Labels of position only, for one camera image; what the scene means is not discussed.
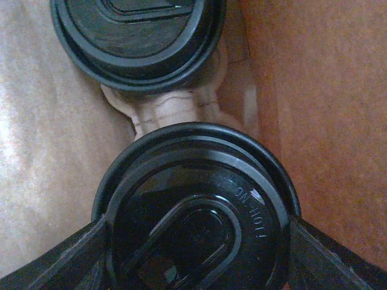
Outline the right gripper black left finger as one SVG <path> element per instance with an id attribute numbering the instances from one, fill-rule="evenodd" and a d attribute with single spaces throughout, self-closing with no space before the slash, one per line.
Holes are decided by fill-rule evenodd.
<path id="1" fill-rule="evenodd" d="M 1 289 L 74 289 L 91 277 L 106 252 L 106 217 L 92 221 L 54 248 L 6 275 Z"/>

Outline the single black cup lid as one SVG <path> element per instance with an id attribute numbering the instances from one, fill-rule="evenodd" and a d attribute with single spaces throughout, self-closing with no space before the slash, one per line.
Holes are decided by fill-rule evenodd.
<path id="1" fill-rule="evenodd" d="M 98 83 L 139 94 L 189 88 L 209 69 L 226 1 L 51 1 L 54 30 Z"/>

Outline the single pulp cup carrier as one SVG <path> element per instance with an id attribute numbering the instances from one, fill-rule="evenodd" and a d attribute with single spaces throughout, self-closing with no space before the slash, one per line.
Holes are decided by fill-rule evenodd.
<path id="1" fill-rule="evenodd" d="M 161 94 L 141 95 L 101 85 L 103 95 L 116 110 L 131 121 L 133 140 L 162 127 L 186 122 L 208 122 L 231 127 L 243 133 L 244 122 L 220 109 L 218 90 L 226 77 L 227 48 L 221 38 L 194 88 Z"/>

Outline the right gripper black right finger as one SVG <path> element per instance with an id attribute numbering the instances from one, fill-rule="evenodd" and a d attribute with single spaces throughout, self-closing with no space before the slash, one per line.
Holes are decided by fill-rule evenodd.
<path id="1" fill-rule="evenodd" d="M 288 283 L 291 289 L 386 289 L 386 271 L 293 216 Z"/>

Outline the brown kraft paper bag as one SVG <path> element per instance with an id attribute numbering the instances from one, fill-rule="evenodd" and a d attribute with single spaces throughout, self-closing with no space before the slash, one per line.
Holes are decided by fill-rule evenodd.
<path id="1" fill-rule="evenodd" d="M 386 267 L 386 2 L 230 1 L 220 108 L 284 165 L 303 217 Z M 48 1 L 1 2 L 1 275 L 90 220 L 131 122 L 66 55 Z"/>

